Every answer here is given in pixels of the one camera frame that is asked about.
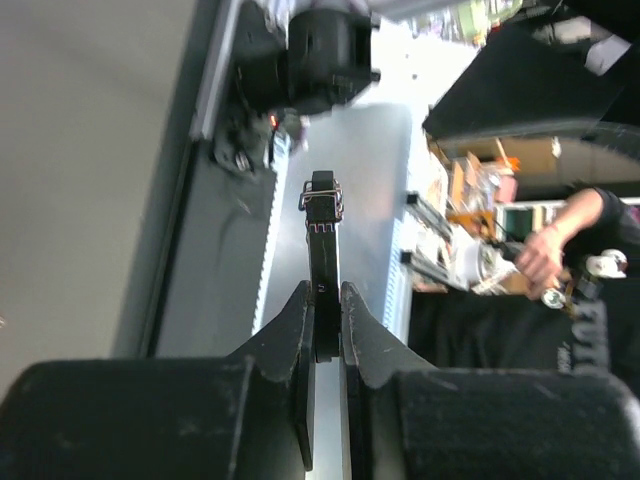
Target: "black sleeve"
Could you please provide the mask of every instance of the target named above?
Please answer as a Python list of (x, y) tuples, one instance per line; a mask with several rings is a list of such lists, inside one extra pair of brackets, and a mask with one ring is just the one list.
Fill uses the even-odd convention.
[(567, 243), (565, 260), (569, 266), (577, 265), (586, 255), (599, 255), (607, 248), (616, 248), (625, 254), (640, 248), (640, 224), (634, 209), (611, 192), (594, 190), (604, 202), (602, 214), (594, 225)]

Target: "black shirt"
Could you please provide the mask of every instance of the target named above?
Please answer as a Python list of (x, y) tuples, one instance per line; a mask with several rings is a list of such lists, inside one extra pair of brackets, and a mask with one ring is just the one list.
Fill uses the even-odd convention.
[(598, 222), (565, 248), (574, 266), (608, 248), (627, 255), (627, 278), (605, 280), (600, 300), (577, 318), (524, 296), (414, 293), (409, 346), (437, 367), (606, 369), (640, 396), (640, 224), (615, 195), (598, 190)]

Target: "person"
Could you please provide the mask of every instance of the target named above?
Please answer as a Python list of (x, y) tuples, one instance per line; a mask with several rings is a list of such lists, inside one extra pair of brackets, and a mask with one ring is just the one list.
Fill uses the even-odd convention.
[[(409, 347), (442, 368), (607, 370), (640, 397), (639, 218), (610, 192), (579, 191), (516, 259), (529, 298), (416, 292)], [(577, 302), (572, 317), (538, 301), (563, 267), (605, 249), (626, 254), (627, 278), (602, 280), (598, 299)]]

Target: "metal clip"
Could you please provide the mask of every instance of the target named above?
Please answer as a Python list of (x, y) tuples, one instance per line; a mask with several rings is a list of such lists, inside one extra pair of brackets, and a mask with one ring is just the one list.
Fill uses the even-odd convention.
[(304, 182), (302, 187), (302, 193), (300, 194), (300, 200), (298, 202), (298, 210), (301, 212), (306, 210), (307, 203), (309, 200), (315, 197), (333, 197), (335, 199), (336, 204), (336, 223), (342, 220), (344, 214), (344, 203), (342, 199), (342, 187), (337, 182), (337, 180), (333, 181), (334, 188), (333, 190), (321, 190), (318, 192), (314, 192), (311, 190), (312, 182), (311, 180), (307, 180)]

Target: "human hand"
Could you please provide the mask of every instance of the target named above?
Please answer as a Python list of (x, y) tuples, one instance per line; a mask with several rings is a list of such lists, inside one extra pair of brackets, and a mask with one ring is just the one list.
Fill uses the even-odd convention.
[(529, 298), (538, 299), (546, 289), (557, 285), (563, 247), (564, 237), (553, 224), (527, 238), (515, 264), (530, 282)]

